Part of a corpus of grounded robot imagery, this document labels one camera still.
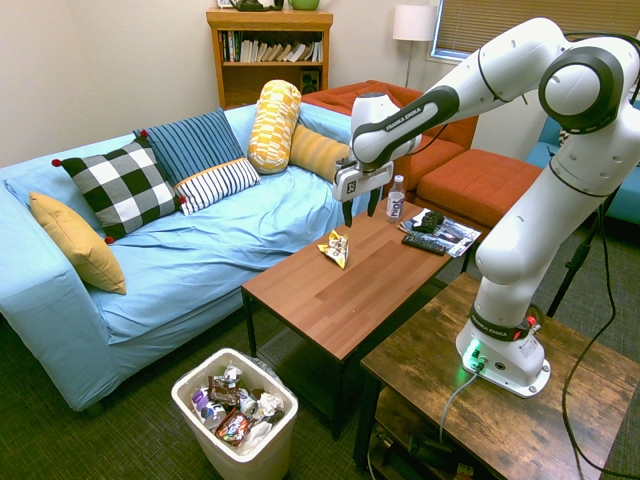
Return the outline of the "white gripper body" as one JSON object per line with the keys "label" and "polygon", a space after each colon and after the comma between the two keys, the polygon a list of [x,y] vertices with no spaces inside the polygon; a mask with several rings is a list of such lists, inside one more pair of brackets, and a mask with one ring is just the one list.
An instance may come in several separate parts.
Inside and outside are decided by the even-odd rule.
{"label": "white gripper body", "polygon": [[355,162],[336,171],[333,182],[333,197],[340,202],[383,187],[393,178],[394,162],[389,161],[380,168],[365,172],[363,164]]}

